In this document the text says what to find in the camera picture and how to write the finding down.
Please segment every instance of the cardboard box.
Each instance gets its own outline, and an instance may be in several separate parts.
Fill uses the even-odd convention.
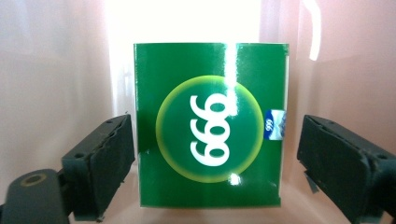
[[[286,44],[134,46],[140,199],[280,205]]]

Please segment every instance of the black mechanical arm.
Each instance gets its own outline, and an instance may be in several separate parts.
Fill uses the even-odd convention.
[[[1,224],[102,221],[134,161],[131,116],[102,123],[62,157],[63,169],[14,180],[0,209]]]
[[[396,217],[396,157],[341,125],[305,116],[297,159],[351,223]]]

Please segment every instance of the white background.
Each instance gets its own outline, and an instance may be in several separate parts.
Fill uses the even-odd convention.
[[[348,223],[323,193],[311,193],[296,160],[303,115],[396,153],[395,11],[392,0],[1,1],[0,203],[15,178],[61,169],[62,155],[101,122],[134,115],[133,43],[284,42],[282,206],[140,208],[135,162],[105,223]]]

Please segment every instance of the screw hole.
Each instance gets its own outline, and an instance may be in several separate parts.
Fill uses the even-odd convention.
[[[83,158],[84,156],[85,156],[84,153],[77,153],[77,154],[75,155],[75,158],[76,158],[76,159],[78,159],[78,158]]]
[[[47,176],[45,174],[30,175],[22,180],[21,185],[24,187],[31,187],[42,182],[46,178]]]

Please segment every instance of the small blue logo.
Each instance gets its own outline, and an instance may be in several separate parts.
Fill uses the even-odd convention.
[[[264,139],[283,140],[285,136],[286,111],[267,110],[264,119]]]

